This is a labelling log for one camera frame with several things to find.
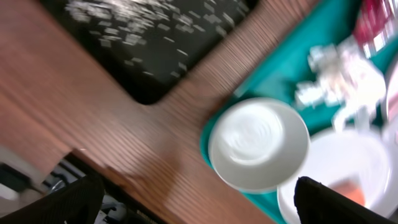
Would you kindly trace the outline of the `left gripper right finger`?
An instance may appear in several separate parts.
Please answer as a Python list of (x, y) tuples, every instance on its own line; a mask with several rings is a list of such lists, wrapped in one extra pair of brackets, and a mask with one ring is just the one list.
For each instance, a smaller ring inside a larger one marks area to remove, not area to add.
[(395, 224), (306, 176), (296, 181), (294, 205), (301, 224)]

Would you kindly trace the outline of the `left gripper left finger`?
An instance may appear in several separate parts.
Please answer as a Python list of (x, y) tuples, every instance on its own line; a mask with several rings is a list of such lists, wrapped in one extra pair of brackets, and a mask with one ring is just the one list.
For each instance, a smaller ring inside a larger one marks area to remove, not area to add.
[(104, 184), (86, 175), (48, 196), (1, 218), (1, 224), (94, 224), (102, 205)]

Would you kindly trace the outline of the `grey bowl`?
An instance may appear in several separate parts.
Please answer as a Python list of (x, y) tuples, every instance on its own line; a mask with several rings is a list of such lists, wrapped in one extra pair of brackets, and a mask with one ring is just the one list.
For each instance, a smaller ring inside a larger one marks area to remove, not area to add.
[(302, 166), (310, 135), (288, 104), (251, 98), (228, 108), (208, 141), (215, 172), (230, 187), (259, 194), (276, 189)]

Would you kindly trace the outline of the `white rice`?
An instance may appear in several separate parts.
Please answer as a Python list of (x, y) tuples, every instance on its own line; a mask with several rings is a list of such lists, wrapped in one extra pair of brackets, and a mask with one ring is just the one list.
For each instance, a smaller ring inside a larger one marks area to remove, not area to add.
[(240, 0), (67, 0), (63, 10), (129, 71), (166, 80), (185, 75), (251, 8)]

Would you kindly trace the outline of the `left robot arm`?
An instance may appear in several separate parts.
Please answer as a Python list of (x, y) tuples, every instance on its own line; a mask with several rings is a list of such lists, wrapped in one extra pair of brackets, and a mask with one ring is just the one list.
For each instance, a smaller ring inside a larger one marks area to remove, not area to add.
[[(1, 148), (1, 223), (117, 223), (100, 217), (121, 209), (121, 223), (163, 223), (120, 186), (97, 173), (74, 155), (67, 160), (83, 174), (69, 182), (55, 173), (63, 186), (41, 188), (37, 171), (13, 152)], [(309, 178), (294, 182), (294, 208), (301, 223), (390, 223), (331, 188)]]

